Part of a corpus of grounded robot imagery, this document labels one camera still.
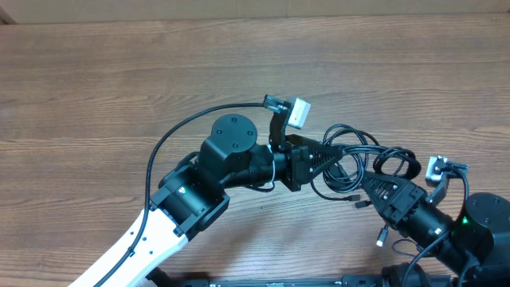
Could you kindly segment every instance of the wooden tabletop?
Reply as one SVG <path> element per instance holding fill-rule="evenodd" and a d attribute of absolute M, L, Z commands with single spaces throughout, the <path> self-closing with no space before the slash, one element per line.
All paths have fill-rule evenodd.
<path fill-rule="evenodd" d="M 423 166 L 437 154 L 469 163 L 472 192 L 510 199 L 508 14 L 2 26 L 0 39 L 0 285 L 75 280 L 142 210 L 160 136 L 204 108 L 266 93 L 312 103 L 301 135 L 350 124 Z M 165 143 L 154 186 L 231 112 L 267 141 L 267 110 L 204 116 Z M 423 175 L 415 182 L 425 186 Z M 390 250 L 395 231 L 375 245 L 383 221 L 372 207 L 309 186 L 228 193 L 229 209 L 164 271 L 338 277 L 410 260 Z M 461 199 L 454 182 L 439 207 L 456 217 Z"/>

